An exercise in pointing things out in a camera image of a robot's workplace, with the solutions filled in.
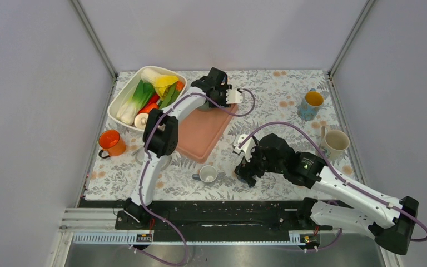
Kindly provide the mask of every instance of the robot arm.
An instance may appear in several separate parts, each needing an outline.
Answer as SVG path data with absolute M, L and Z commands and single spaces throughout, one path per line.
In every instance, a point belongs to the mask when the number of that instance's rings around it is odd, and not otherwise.
M 331 225 L 334 228 L 353 230 L 373 238 L 380 246 L 397 254 L 406 254 L 415 223 L 405 215 L 391 209 L 396 206 L 416 216 L 418 202 L 411 197 L 399 200 L 384 195 L 339 173 L 345 182 L 332 173 L 325 161 L 308 152 L 295 152 L 287 142 L 275 134 L 261 140 L 252 137 L 240 147 L 246 135 L 235 139 L 234 152 L 244 152 L 241 163 L 235 168 L 239 179 L 254 186 L 254 176 L 265 172 L 280 173 L 294 185 L 305 186 L 327 193 L 353 207 L 339 207 L 315 199 L 304 199 L 297 211 L 299 222 L 305 227 Z M 358 187 L 389 203 L 385 206 L 352 188 Z
M 160 173 L 161 166 L 164 165 L 168 156 L 176 149 L 178 126 L 192 111 L 207 104 L 204 96 L 209 97 L 223 107 L 230 107 L 231 104 L 243 101 L 241 92 L 232 89 L 232 86 L 228 84 L 227 74 L 212 68 L 208 76 L 194 81 L 184 95 L 179 97 L 173 104 L 163 110 L 151 111 L 143 133 L 143 142 L 147 142 L 161 117 L 160 125 L 164 125 L 164 129 L 158 128 L 148 144 L 148 155 L 145 154 L 140 176 L 143 178 L 142 184 L 137 184 L 130 195 L 131 201 L 136 205 L 141 205 L 140 199 L 143 200 L 145 205 L 149 205 L 153 201 L 156 179 Z

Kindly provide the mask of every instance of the leaf pattern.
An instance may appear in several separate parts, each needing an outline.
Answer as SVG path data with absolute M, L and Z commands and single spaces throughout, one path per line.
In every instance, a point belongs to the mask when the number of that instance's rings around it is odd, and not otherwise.
M 208 157 L 205 164 L 199 164 L 184 155 L 174 152 L 169 167 L 161 171 L 156 178 L 156 200 L 301 200 L 304 197 L 331 199 L 331 196 L 295 186 L 278 174 L 265 174 L 257 179 L 256 186 L 249 188 L 234 174 L 235 167 L 242 156 L 232 153 L 232 143 L 239 134 L 249 134 L 258 126 L 271 121 L 286 121 L 302 128 L 313 140 L 320 142 L 320 127 L 323 124 L 331 128 L 340 128 L 334 106 L 330 99 L 327 83 L 320 70 L 279 71 L 228 71 L 229 83 L 234 88 L 249 88 L 256 98 L 253 112 L 246 117 L 234 117 L 225 129 L 224 135 Z M 208 71 L 180 71 L 188 82 L 208 74 Z M 121 72 L 112 94 L 112 99 L 130 80 L 135 72 Z M 317 117 L 311 121 L 303 121 L 297 115 L 297 109 L 302 98 L 311 89 L 321 93 L 325 102 Z M 237 114 L 246 113 L 252 101 L 245 93 L 244 102 L 239 106 Z M 104 172 L 103 177 L 95 176 L 90 179 L 87 200 L 117 200 L 130 196 L 138 183 L 141 164 L 135 160 L 135 147 L 142 147 L 142 134 L 107 119 L 101 131 L 115 129 L 122 135 L 127 145 L 127 151 L 117 157 L 101 159 L 94 154 L 93 169 L 98 173 Z M 295 151 L 316 152 L 298 132 L 285 126 L 270 126 L 258 132 L 255 136 L 275 133 L 284 138 Z M 214 165 L 219 171 L 217 180 L 211 184 L 192 179 L 204 165 Z M 342 170 L 344 167 L 352 171 L 347 153 L 333 162 Z

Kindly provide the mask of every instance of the blue mug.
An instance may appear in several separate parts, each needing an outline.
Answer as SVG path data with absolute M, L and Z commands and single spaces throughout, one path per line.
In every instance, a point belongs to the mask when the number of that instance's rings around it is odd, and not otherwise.
M 323 96 L 315 89 L 311 89 L 299 105 L 298 116 L 304 121 L 315 119 L 320 107 L 323 106 L 323 101 Z

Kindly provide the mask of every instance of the white wall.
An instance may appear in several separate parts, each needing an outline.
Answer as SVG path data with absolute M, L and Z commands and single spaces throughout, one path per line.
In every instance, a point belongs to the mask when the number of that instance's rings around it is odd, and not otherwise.
M 43 266 L 110 88 L 69 1 L 0 0 L 0 266 Z
M 419 200 L 427 224 L 427 1 L 377 1 L 335 79 L 371 185 Z M 427 243 L 404 261 L 427 266 Z
M 329 69 L 366 0 L 81 0 L 117 71 Z

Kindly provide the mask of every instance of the white mug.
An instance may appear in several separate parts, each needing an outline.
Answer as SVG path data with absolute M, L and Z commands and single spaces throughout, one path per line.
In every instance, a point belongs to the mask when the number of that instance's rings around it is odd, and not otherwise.
M 192 178 L 197 181 L 202 181 L 206 184 L 214 182 L 217 179 L 217 169 L 212 165 L 206 165 L 202 167 L 199 171 L 199 174 L 193 174 Z
M 336 160 L 349 147 L 348 136 L 340 130 L 331 130 L 328 126 L 321 127 L 320 148 L 329 160 Z

